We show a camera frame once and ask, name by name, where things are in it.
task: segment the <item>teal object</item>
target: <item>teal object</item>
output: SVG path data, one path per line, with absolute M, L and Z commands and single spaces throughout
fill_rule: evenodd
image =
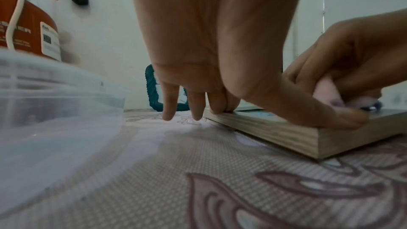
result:
M 151 108 L 156 110 L 157 112 L 162 112 L 164 105 L 158 102 L 158 92 L 156 88 L 156 85 L 158 83 L 156 81 L 156 78 L 154 77 L 154 69 L 152 65 L 147 66 L 147 68 L 145 69 L 145 80 L 147 81 L 147 95 Z M 190 106 L 188 105 L 188 100 L 186 101 L 186 103 L 177 104 L 177 111 L 188 111 L 189 109 Z

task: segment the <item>pink cloth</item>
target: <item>pink cloth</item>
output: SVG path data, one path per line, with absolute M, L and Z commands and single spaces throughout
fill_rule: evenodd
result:
M 373 106 L 377 98 L 363 96 L 344 103 L 331 76 L 324 76 L 315 86 L 313 97 L 320 102 L 331 106 L 348 106 L 353 108 L 362 108 Z

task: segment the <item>barcode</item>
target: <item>barcode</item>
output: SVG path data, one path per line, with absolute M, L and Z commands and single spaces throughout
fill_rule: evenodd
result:
M 45 41 L 45 42 L 47 42 L 47 43 L 49 43 L 49 44 L 52 44 L 52 42 L 51 42 L 51 37 L 49 37 L 48 35 L 45 35 L 45 34 L 44 34 L 44 37 L 43 37 L 43 38 L 44 38 L 44 41 Z

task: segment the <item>patterned mat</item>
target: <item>patterned mat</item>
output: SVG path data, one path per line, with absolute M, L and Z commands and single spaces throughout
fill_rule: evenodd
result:
M 188 112 L 131 113 L 0 228 L 407 228 L 407 136 L 316 162 Z

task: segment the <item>wooden board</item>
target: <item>wooden board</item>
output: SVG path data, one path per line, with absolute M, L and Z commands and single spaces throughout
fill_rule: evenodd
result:
M 204 116 L 315 159 L 336 155 L 407 131 L 407 111 L 394 109 L 370 113 L 369 122 L 353 131 L 298 126 L 261 109 L 218 115 L 206 109 Z

